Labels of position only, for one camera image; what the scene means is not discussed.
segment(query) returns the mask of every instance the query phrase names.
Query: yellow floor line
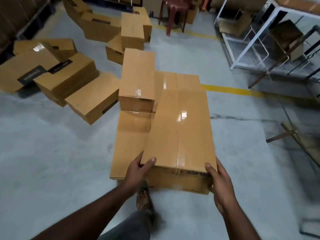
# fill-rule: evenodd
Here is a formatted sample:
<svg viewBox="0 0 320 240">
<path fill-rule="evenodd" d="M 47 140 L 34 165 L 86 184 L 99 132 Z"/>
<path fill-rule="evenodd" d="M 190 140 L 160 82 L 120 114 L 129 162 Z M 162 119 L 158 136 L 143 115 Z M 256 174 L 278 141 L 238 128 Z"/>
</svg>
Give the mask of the yellow floor line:
<svg viewBox="0 0 320 240">
<path fill-rule="evenodd" d="M 167 27 L 165 27 L 163 25 L 154 24 L 154 25 L 152 25 L 152 27 L 158 28 L 158 29 L 162 29 L 162 30 L 167 30 Z M 172 29 L 171 32 L 182 33 L 182 29 L 181 28 L 175 28 L 175 29 Z M 205 38 L 205 39 L 221 41 L 221 39 L 219 37 L 215 36 L 215 35 L 196 33 L 196 32 L 192 32 L 192 31 L 187 30 L 187 29 L 184 30 L 184 33 L 188 34 L 190 36 L 194 36 L 194 37 L 200 37 L 200 38 Z"/>
<path fill-rule="evenodd" d="M 278 99 L 281 99 L 282 101 L 299 103 L 299 104 L 315 103 L 313 99 L 305 98 L 305 97 L 293 97 L 293 96 L 278 95 L 278 94 L 268 93 L 268 92 L 259 92 L 259 91 L 248 90 L 248 89 L 230 88 L 230 87 L 222 87 L 222 86 L 214 86 L 214 85 L 206 85 L 206 84 L 201 84 L 201 86 L 206 91 L 212 91 L 212 92 L 222 92 L 222 93 L 236 94 L 236 95 L 242 95 L 242 96 L 252 96 L 257 98 L 278 98 Z"/>
</svg>

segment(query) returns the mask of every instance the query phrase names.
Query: hand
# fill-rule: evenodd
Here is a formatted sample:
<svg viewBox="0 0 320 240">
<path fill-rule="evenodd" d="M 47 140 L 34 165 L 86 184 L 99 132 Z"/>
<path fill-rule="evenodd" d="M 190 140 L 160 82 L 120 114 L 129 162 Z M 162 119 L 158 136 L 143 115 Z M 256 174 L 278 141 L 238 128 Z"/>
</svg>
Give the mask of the hand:
<svg viewBox="0 0 320 240">
<path fill-rule="evenodd" d="M 140 162 L 142 155 L 143 151 L 130 163 L 125 178 L 121 184 L 125 190 L 130 193 L 130 196 L 134 195 L 138 186 L 143 181 L 144 176 L 154 166 L 157 160 L 155 157 L 152 157 L 143 167 L 141 167 Z"/>
<path fill-rule="evenodd" d="M 230 176 L 217 157 L 216 161 L 218 172 L 208 162 L 205 164 L 205 169 L 213 179 L 212 193 L 214 194 L 214 203 L 221 215 L 224 216 L 226 209 L 238 205 L 238 202 Z"/>
</svg>

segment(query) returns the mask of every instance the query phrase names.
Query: brown plastic chair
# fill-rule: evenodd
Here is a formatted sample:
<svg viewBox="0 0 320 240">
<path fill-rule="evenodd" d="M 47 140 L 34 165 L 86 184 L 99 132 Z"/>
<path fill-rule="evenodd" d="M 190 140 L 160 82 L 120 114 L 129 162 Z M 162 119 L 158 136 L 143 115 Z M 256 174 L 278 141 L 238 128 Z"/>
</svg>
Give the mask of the brown plastic chair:
<svg viewBox="0 0 320 240">
<path fill-rule="evenodd" d="M 159 25 L 160 25 L 160 21 L 162 18 L 163 6 L 164 6 L 164 4 L 166 4 L 168 7 L 168 11 L 169 11 L 167 36 L 170 36 L 172 24 L 174 23 L 174 17 L 176 16 L 177 12 L 185 12 L 184 23 L 183 23 L 183 28 L 182 28 L 182 32 L 184 32 L 184 27 L 186 26 L 187 14 L 188 14 L 188 10 L 189 10 L 191 3 L 192 3 L 192 0 L 162 0 L 160 15 L 159 15 Z"/>
</svg>

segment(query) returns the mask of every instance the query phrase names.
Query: grey pants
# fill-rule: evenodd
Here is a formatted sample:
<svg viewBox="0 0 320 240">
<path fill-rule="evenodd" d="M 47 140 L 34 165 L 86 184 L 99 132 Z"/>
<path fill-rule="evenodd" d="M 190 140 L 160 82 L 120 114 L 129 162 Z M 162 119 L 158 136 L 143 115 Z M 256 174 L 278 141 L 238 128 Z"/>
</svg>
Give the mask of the grey pants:
<svg viewBox="0 0 320 240">
<path fill-rule="evenodd" d="M 149 240 L 152 229 L 151 211 L 138 210 L 98 240 Z"/>
</svg>

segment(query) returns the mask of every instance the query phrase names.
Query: concrete floor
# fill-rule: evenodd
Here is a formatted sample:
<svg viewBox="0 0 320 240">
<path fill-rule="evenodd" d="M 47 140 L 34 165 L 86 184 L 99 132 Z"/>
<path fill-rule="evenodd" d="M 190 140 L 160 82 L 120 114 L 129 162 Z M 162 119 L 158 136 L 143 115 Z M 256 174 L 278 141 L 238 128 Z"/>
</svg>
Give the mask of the concrete floor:
<svg viewBox="0 0 320 240">
<path fill-rule="evenodd" d="M 100 7 L 93 11 L 121 15 Z M 186 29 L 216 35 L 213 19 L 199 13 Z M 86 40 L 61 5 L 38 36 L 73 38 L 78 51 L 94 59 L 99 70 L 121 77 L 122 66 L 107 60 L 105 44 Z M 222 45 L 214 39 L 179 32 L 167 37 L 154 28 L 145 47 L 155 52 L 157 69 L 197 74 L 202 84 L 246 89 L 256 77 L 230 71 Z M 288 82 L 264 80 L 256 89 L 307 96 L 303 86 Z M 271 144 L 265 139 L 283 132 L 282 105 L 304 132 L 320 131 L 320 112 L 277 99 L 210 91 L 207 96 L 217 156 L 262 239 L 306 239 L 298 226 L 302 218 L 320 217 L 320 170 L 293 139 Z M 109 173 L 119 104 L 92 126 L 41 93 L 27 98 L 2 93 L 0 104 L 1 239 L 30 239 L 116 186 Z M 152 239 L 228 239 L 211 194 L 158 190 L 151 197 L 162 219 Z M 133 211 L 134 197 L 105 231 Z"/>
</svg>

